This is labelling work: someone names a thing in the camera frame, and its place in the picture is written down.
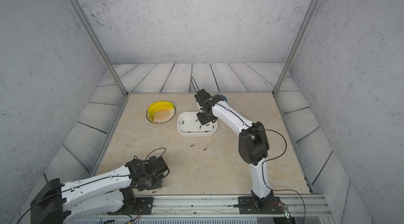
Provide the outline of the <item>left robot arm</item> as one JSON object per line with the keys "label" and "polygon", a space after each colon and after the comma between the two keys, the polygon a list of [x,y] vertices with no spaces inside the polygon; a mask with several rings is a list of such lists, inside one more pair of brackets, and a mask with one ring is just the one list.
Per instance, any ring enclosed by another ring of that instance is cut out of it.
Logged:
{"label": "left robot arm", "polygon": [[74,182],[49,181],[31,201],[27,213],[32,224],[68,224],[77,219],[106,213],[140,217],[149,215],[152,199],[136,198],[134,190],[163,186],[170,170],[162,156],[134,158],[110,172]]}

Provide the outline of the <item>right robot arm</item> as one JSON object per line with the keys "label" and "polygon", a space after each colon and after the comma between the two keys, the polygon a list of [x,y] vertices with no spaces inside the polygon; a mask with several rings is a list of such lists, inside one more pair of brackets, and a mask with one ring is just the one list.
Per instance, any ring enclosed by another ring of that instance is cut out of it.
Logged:
{"label": "right robot arm", "polygon": [[246,119],[231,108],[222,97],[211,96],[204,89],[196,92],[195,100],[200,109],[197,120],[201,125],[221,120],[238,136],[239,155],[250,169],[252,196],[259,201],[272,199],[274,193],[265,182],[268,175],[264,161],[268,157],[269,143],[263,124]]}

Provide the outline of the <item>white storage box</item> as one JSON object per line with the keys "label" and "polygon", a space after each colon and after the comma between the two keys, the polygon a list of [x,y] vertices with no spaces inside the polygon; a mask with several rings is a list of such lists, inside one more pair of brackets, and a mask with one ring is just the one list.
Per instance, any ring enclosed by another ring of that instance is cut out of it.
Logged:
{"label": "white storage box", "polygon": [[201,123],[197,119],[197,111],[186,111],[179,115],[177,120],[177,131],[183,137],[210,137],[213,136],[217,130],[217,123],[208,123],[203,125],[200,129]]}

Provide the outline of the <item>blue bowl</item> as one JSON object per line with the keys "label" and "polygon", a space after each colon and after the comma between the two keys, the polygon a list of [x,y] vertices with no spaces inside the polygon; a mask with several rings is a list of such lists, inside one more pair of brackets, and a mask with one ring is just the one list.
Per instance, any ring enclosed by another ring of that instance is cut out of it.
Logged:
{"label": "blue bowl", "polygon": [[227,102],[227,98],[226,98],[226,96],[224,96],[224,95],[220,95],[220,97],[225,101],[225,102]]}

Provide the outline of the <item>patterned plate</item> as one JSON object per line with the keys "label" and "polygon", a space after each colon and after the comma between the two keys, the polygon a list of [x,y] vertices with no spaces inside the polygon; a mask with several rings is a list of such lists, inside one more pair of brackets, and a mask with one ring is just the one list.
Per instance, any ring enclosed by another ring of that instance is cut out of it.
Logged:
{"label": "patterned plate", "polygon": [[146,118],[153,124],[163,124],[167,123],[174,117],[175,111],[176,111],[175,108],[170,110],[168,109],[160,110],[154,115],[155,120],[153,122],[150,121],[150,119],[148,118],[148,113],[146,112]]}

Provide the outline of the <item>yellow bananas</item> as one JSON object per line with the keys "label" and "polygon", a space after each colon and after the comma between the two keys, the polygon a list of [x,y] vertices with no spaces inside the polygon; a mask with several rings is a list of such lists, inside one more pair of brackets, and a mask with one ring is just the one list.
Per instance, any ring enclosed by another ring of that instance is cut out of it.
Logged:
{"label": "yellow bananas", "polygon": [[160,110],[165,110],[165,109],[170,110],[170,109],[174,109],[174,108],[175,108],[175,106],[174,106],[171,102],[167,102],[167,101],[157,101],[157,102],[155,102],[155,103],[152,103],[152,104],[149,106],[149,108],[148,108],[148,110],[147,110],[148,118],[150,119],[151,122],[153,122],[153,121],[155,120],[155,119],[154,119],[154,115],[155,115],[158,111],[160,111]]}

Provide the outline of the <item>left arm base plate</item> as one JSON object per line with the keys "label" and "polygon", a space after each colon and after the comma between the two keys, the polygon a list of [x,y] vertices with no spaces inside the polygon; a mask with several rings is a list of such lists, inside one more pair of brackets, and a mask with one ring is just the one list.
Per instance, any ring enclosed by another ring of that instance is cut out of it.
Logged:
{"label": "left arm base plate", "polygon": [[107,212],[108,215],[150,215],[152,213],[153,197],[135,197],[124,199],[124,205],[117,211]]}

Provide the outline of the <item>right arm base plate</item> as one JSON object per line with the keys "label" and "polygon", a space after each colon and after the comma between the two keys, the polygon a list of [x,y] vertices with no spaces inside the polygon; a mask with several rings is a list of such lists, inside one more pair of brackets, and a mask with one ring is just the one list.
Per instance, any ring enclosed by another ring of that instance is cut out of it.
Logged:
{"label": "right arm base plate", "polygon": [[252,196],[238,197],[238,203],[235,205],[242,215],[283,215],[285,213],[283,204],[279,197],[268,196],[258,199]]}

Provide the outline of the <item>aluminium rail frame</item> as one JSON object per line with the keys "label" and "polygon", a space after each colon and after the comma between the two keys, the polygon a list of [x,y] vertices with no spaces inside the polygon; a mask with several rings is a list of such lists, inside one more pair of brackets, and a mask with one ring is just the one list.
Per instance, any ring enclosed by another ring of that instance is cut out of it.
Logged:
{"label": "aluminium rail frame", "polygon": [[[132,215],[134,217],[274,217],[286,223],[294,219],[296,223],[309,223],[310,218],[319,219],[322,224],[333,224],[335,221],[322,195],[281,195],[285,213],[283,215],[242,215],[235,207],[239,195],[200,195],[200,196],[157,196],[146,195],[136,197],[153,197],[150,215]],[[107,214],[119,210],[124,197],[121,192],[110,192],[81,203],[64,203],[64,221]]]}

